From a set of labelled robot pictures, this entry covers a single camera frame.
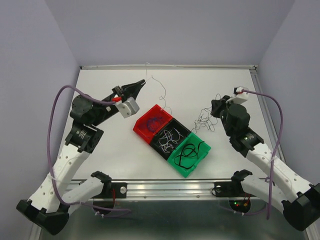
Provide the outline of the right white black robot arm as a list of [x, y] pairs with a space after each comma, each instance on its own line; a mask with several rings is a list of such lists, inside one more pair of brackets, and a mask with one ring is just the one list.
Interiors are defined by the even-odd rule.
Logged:
[[295, 173], [273, 154], [264, 140], [249, 127], [247, 109], [225, 95], [211, 101], [211, 115], [221, 120], [231, 146], [269, 177], [258, 180], [247, 170], [235, 173], [231, 192], [254, 195], [280, 211], [296, 230], [304, 231], [320, 218], [320, 185]]

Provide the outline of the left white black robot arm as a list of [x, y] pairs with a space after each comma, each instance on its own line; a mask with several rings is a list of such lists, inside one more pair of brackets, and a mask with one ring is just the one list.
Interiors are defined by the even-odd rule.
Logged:
[[[55, 236], [62, 231], [71, 214], [80, 206], [87, 206], [102, 217], [111, 212], [122, 216], [130, 210], [115, 208], [116, 190], [112, 178], [95, 171], [82, 184], [67, 191], [81, 165], [93, 153], [104, 132], [98, 126], [117, 113], [124, 118], [139, 111], [137, 96], [146, 84], [144, 79], [123, 86], [115, 86], [102, 100], [92, 98], [79, 89], [65, 85], [58, 91], [50, 113], [46, 138], [49, 173], [39, 188], [28, 198], [18, 202], [16, 209], [38, 227]], [[51, 130], [58, 99], [65, 89], [78, 93], [71, 103], [72, 126], [56, 161], [51, 155]]]

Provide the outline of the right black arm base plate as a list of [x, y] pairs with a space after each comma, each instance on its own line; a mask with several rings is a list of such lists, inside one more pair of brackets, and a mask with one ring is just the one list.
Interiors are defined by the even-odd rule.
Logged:
[[252, 174], [246, 169], [236, 171], [230, 181], [216, 181], [211, 189], [211, 194], [217, 198], [244, 197], [246, 192], [244, 192], [241, 182]]

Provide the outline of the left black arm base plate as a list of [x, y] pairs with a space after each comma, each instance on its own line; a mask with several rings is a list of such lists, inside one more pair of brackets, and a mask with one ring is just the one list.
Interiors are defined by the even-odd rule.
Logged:
[[114, 196], [116, 199], [125, 199], [127, 197], [128, 184], [126, 182], [113, 182], [109, 175], [101, 171], [92, 173], [91, 177], [99, 179], [99, 182], [103, 184], [102, 190], [93, 197], [94, 199], [111, 199]]

